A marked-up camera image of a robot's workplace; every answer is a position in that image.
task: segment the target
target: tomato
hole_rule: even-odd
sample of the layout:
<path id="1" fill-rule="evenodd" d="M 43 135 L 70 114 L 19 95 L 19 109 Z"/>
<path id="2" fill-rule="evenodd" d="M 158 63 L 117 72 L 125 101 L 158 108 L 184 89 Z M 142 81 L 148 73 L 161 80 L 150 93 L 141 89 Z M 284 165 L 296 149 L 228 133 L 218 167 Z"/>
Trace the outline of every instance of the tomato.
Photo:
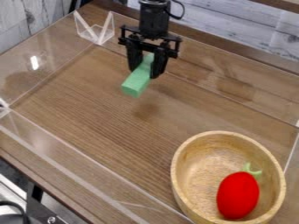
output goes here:
<path id="1" fill-rule="evenodd" d="M 257 205 L 258 187 L 250 174 L 244 171 L 229 174 L 218 185 L 218 212 L 229 220 L 242 218 Z"/>

